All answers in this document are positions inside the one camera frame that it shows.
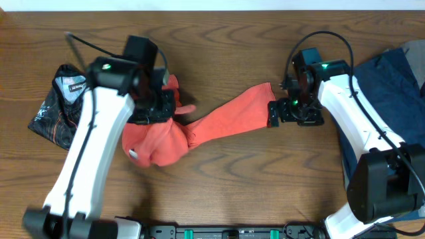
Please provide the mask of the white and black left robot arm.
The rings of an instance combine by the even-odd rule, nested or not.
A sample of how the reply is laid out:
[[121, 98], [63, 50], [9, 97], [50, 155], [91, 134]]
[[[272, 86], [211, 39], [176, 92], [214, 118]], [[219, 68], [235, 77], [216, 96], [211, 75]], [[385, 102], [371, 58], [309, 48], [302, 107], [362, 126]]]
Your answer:
[[145, 238], [130, 217], [102, 220], [106, 178], [127, 122], [164, 123], [175, 110], [166, 66], [98, 57], [86, 71], [79, 124], [53, 188], [42, 209], [28, 208], [23, 228], [31, 238]]

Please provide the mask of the red orange t-shirt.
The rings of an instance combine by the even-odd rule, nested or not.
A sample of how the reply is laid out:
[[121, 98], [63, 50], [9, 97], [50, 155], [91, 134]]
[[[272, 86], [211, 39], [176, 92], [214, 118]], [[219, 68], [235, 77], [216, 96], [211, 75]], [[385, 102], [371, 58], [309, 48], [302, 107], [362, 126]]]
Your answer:
[[187, 125], [173, 118], [149, 125], [127, 123], [122, 149], [138, 167], [168, 166], [207, 141], [266, 127], [268, 103], [275, 99], [271, 83], [265, 82]]

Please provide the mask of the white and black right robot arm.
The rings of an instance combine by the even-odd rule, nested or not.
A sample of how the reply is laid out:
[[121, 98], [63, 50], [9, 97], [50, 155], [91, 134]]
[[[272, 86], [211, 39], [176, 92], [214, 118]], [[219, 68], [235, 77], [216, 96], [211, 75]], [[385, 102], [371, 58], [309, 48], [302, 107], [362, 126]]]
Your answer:
[[424, 216], [424, 147], [409, 143], [380, 117], [344, 60], [293, 59], [287, 98], [268, 104], [268, 125], [317, 126], [328, 110], [355, 157], [347, 203], [322, 224], [284, 226], [286, 238], [395, 238], [390, 222]]

